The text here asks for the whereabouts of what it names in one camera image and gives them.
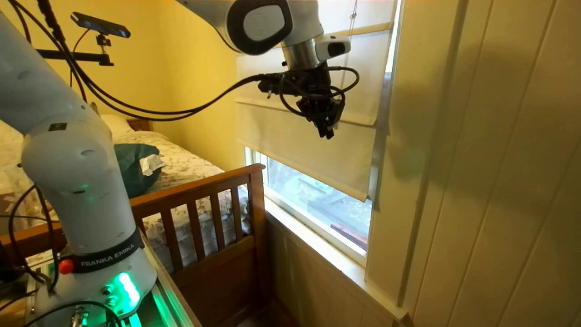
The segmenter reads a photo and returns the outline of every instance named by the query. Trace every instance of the window pane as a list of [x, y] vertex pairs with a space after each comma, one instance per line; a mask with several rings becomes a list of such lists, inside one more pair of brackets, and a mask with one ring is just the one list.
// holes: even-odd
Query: window pane
[[366, 250], [370, 202], [359, 202], [330, 186], [267, 159], [267, 188], [279, 202], [290, 206], [330, 235], [341, 235], [345, 242]]

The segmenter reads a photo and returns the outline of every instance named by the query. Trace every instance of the white window shade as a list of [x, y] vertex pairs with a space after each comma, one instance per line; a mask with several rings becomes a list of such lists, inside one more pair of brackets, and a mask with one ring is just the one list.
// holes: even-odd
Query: white window shade
[[[388, 55], [392, 3], [334, 0], [327, 4], [334, 8], [328, 12], [323, 10], [325, 4], [327, 0], [319, 3], [325, 32], [345, 35], [352, 28], [385, 26], [383, 32], [372, 30], [374, 33], [350, 37], [350, 53], [328, 61], [330, 68], [347, 66], [359, 73], [359, 84], [347, 93], [347, 104], [334, 139], [321, 141], [316, 128], [305, 119], [288, 113], [278, 95], [267, 97], [258, 88], [243, 88], [238, 93], [239, 141], [285, 166], [365, 201], [368, 199], [376, 121]], [[238, 73], [239, 77], [281, 73], [285, 72], [281, 62], [281, 50], [272, 50], [263, 57], [239, 57]], [[354, 81], [350, 73], [332, 73], [330, 77], [337, 88], [345, 88]]]
[[354, 199], [366, 199], [374, 130], [339, 124], [332, 141], [321, 141], [310, 122], [285, 112], [241, 104], [239, 113], [245, 146]]

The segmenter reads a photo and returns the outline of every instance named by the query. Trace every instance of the electrical wire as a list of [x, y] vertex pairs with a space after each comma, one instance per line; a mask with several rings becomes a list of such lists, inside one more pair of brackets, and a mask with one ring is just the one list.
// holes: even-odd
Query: electrical wire
[[18, 250], [18, 244], [16, 244], [16, 237], [14, 237], [14, 217], [16, 217], [16, 211], [18, 208], [22, 206], [22, 202], [34, 191], [36, 186], [29, 188], [25, 193], [22, 193], [22, 197], [16, 201], [12, 211], [11, 211], [11, 217], [9, 217], [9, 222], [7, 222], [7, 233], [9, 233], [9, 239], [11, 239], [11, 248], [12, 248], [12, 253], [14, 253], [14, 260], [16, 264], [22, 264], [23, 271], [34, 279], [38, 284], [47, 284], [47, 279], [41, 277], [40, 273], [34, 273], [31, 270], [31, 266], [25, 262], [25, 259], [22, 257], [20, 250]]
[[43, 315], [40, 315], [40, 317], [34, 317], [34, 319], [29, 320], [23, 327], [34, 326], [36, 322], [40, 322], [40, 320], [43, 320], [43, 319], [47, 319], [47, 317], [51, 317], [51, 315], [54, 315], [54, 313], [58, 313], [58, 311], [63, 311], [63, 310], [67, 310], [67, 308], [76, 308], [76, 306], [94, 306], [94, 308], [100, 308], [100, 310], [103, 310], [103, 311], [107, 313], [107, 319], [112, 319], [112, 322], [114, 322], [116, 327], [123, 327], [121, 319], [116, 317], [116, 313], [112, 313], [110, 308], [107, 308], [107, 306], [103, 306], [103, 304], [100, 304], [100, 302], [90, 302], [90, 300], [81, 300], [81, 302], [71, 302], [71, 304], [58, 306], [58, 308], [54, 308], [54, 310], [51, 310], [51, 311], [47, 311], [47, 313], [43, 313]]
[[[49, 248], [51, 248], [51, 255], [52, 255], [52, 264], [56, 266], [58, 264], [58, 255], [56, 255], [54, 230], [52, 230], [51, 213], [49, 213], [47, 202], [45, 202], [45, 199], [43, 199], [43, 195], [41, 195], [41, 191], [38, 188], [36, 188], [36, 195], [38, 195], [38, 202], [40, 202], [41, 213], [43, 213], [45, 222], [47, 222]], [[49, 295], [54, 295], [56, 284], [58, 284], [58, 270], [52, 270], [52, 280], [51, 280], [51, 286], [49, 286]]]
[[0, 313], [5, 311], [7, 308], [11, 308], [12, 304], [20, 302], [22, 299], [27, 299], [27, 297], [34, 295], [36, 291], [38, 291], [38, 290], [29, 291], [29, 293], [23, 293], [23, 295], [20, 295], [20, 297], [5, 302], [5, 304], [0, 308]]
[[[234, 90], [245, 86], [245, 84], [250, 84], [250, 82], [259, 82], [263, 81], [267, 75], [252, 75], [252, 77], [247, 77], [247, 79], [241, 79], [239, 82], [232, 84], [228, 90], [225, 90], [221, 95], [218, 95], [216, 99], [209, 101], [207, 104], [203, 106], [198, 106], [198, 108], [190, 108], [190, 110], [179, 110], [179, 112], [156, 112], [156, 110], [147, 110], [147, 108], [138, 108], [138, 106], [132, 106], [132, 104], [127, 104], [116, 97], [112, 97], [110, 93], [107, 93], [105, 90], [101, 90], [78, 64], [76, 61], [72, 59], [72, 53], [65, 48], [65, 44], [61, 41], [58, 41], [56, 37], [52, 37], [29, 12], [25, 12], [22, 6], [18, 6], [51, 41], [52, 44], [63, 53], [69, 68], [71, 68], [71, 73], [76, 77], [78, 84], [83, 82], [83, 86], [98, 99], [101, 101], [105, 106], [109, 106], [110, 110], [118, 112], [118, 113], [123, 113], [127, 117], [132, 117], [132, 119], [143, 119], [143, 121], [152, 121], [152, 122], [174, 122], [174, 121], [183, 121], [183, 119], [189, 119], [192, 115], [198, 115], [201, 113], [203, 110], [210, 108], [212, 104], [216, 104], [218, 101], [221, 101], [225, 95], [232, 93]], [[350, 72], [354, 77], [356, 77], [356, 82], [352, 82], [348, 88], [343, 88], [343, 90], [337, 90], [337, 88], [330, 88], [330, 95], [327, 95], [327, 101], [330, 102], [332, 99], [339, 99], [339, 106], [345, 106], [345, 93], [348, 90], [352, 90], [357, 82], [359, 82], [359, 75], [350, 70], [350, 68], [328, 68], [328, 72]], [[310, 101], [316, 101], [317, 97], [321, 95], [308, 95], [305, 92], [299, 92], [297, 93], [303, 97], [305, 102], [310, 102]], [[283, 106], [297, 115], [297, 117], [305, 117], [307, 121], [312, 121], [312, 119], [317, 119], [317, 117], [327, 117], [327, 115], [332, 115], [332, 113], [325, 113], [325, 112], [319, 112], [319, 113], [301, 113], [299, 110], [294, 110], [287, 101], [285, 101], [285, 95], [279, 97]]]
[[[356, 88], [356, 86], [359, 84], [359, 73], [357, 73], [356, 70], [352, 70], [352, 68], [327, 68], [327, 72], [348, 72], [348, 73], [354, 75], [354, 82], [350, 82], [350, 84], [348, 84], [347, 88], [343, 88], [343, 90], [330, 86], [330, 92], [332, 92], [332, 93], [328, 93], [328, 95], [308, 95], [308, 93], [301, 92], [299, 86], [296, 86], [294, 82], [290, 82], [288, 79], [285, 79], [287, 73], [283, 73], [281, 79], [279, 79], [279, 90], [283, 90], [285, 86], [288, 86], [288, 88], [296, 90], [297, 95], [301, 95], [307, 102], [310, 102], [310, 101], [327, 101], [327, 102], [332, 102], [334, 99], [339, 99], [337, 102], [339, 102], [339, 106], [343, 108], [343, 106], [345, 106], [345, 93], [350, 92], [352, 88]], [[283, 93], [279, 93], [279, 101], [281, 101], [281, 104], [285, 106], [285, 110], [287, 110], [288, 113], [297, 115], [297, 117], [303, 117], [303, 119], [307, 119], [307, 121], [314, 121], [314, 119], [317, 119], [317, 117], [332, 115], [332, 113], [327, 113], [327, 112], [305, 115], [305, 113], [301, 113], [299, 110], [292, 108], [292, 106], [287, 102], [287, 99], [285, 99]]]
[[[60, 44], [52, 35], [51, 35], [51, 32], [47, 30], [47, 28], [43, 28], [41, 26], [41, 22], [29, 12], [29, 10], [25, 10], [20, 3], [16, 3], [16, 0], [11, 0], [12, 4], [14, 4], [14, 8], [18, 10], [18, 12], [22, 12], [29, 21], [32, 21], [34, 24], [36, 24], [36, 28], [56, 46], [56, 50], [65, 57], [65, 62], [69, 64], [69, 68], [74, 68], [74, 59], [71, 57], [71, 52], [67, 50], [67, 46], [65, 44]], [[76, 84], [80, 86], [80, 97], [83, 99], [83, 102], [87, 102], [87, 95], [85, 95], [85, 90], [83, 90], [83, 86], [81, 86], [81, 82], [80, 82], [80, 77], [78, 77], [78, 73], [74, 72], [74, 81], [76, 81]]]
[[[72, 57], [74, 52], [71, 53], [67, 48], [65, 35], [61, 33], [58, 21], [52, 13], [51, 0], [38, 0], [38, 10], [43, 15], [47, 26], [52, 30], [52, 37], [54, 37], [56, 44], [60, 44], [60, 50], [63, 50], [63, 53], [69, 55], [69, 61], [74, 62], [74, 57]], [[71, 73], [74, 75], [74, 79], [78, 82], [78, 92], [80, 92], [81, 99], [87, 102], [85, 88], [81, 86], [78, 75], [74, 72], [71, 72]]]
[[29, 44], [32, 44], [29, 26], [25, 24], [25, 21], [23, 21], [23, 17], [22, 17], [22, 13], [18, 12], [18, 8], [16, 8], [14, 3], [16, 3], [16, 0], [9, 0], [9, 4], [12, 6], [14, 13], [16, 13], [16, 17], [18, 17], [18, 21], [20, 21], [20, 26], [22, 26], [22, 32], [23, 32], [25, 41], [27, 41]]
[[[72, 46], [72, 59], [74, 59], [74, 53], [76, 53], [76, 48], [80, 46], [80, 42], [87, 37], [90, 30], [85, 30], [74, 42]], [[72, 88], [72, 70], [69, 70], [69, 88]]]

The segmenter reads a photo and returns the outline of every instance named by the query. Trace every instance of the window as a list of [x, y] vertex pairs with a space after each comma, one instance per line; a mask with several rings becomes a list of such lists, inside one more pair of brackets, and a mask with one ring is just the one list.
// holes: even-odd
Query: window
[[[325, 30], [348, 35], [352, 42], [347, 57], [328, 64], [354, 68], [361, 77], [359, 86], [348, 93], [336, 137], [314, 141], [308, 133], [310, 122], [288, 115], [276, 97], [263, 99], [259, 92], [248, 90], [238, 101], [239, 142], [247, 146], [248, 162], [267, 168], [267, 197], [363, 266], [372, 219], [372, 202], [365, 199], [377, 195], [388, 133], [386, 104], [392, 77], [388, 57], [396, 44], [392, 32], [396, 0], [321, 4]], [[279, 62], [281, 53], [274, 50], [259, 61], [239, 57], [238, 70], [247, 77], [265, 70], [276, 72]], [[332, 82], [343, 86], [348, 77], [345, 82], [343, 77], [332, 75]]]
[[272, 202], [350, 259], [363, 262], [372, 215], [370, 201], [359, 202], [265, 155], [247, 151], [248, 162], [259, 162], [267, 168], [265, 188]]

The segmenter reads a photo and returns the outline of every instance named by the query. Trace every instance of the green light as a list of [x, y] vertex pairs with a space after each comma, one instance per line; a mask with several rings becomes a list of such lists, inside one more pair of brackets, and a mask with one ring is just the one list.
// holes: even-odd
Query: green light
[[172, 322], [174, 319], [172, 319], [169, 308], [165, 306], [163, 297], [156, 290], [152, 291], [152, 300], [158, 308], [161, 320], [167, 322], [167, 326], [172, 326], [169, 322]]
[[138, 315], [129, 317], [129, 326], [130, 327], [141, 327], [141, 320]]
[[130, 308], [136, 308], [140, 304], [141, 297], [140, 297], [138, 290], [134, 288], [130, 277], [127, 273], [121, 273], [118, 279], [120, 279], [120, 284], [123, 286], [123, 291], [129, 297]]

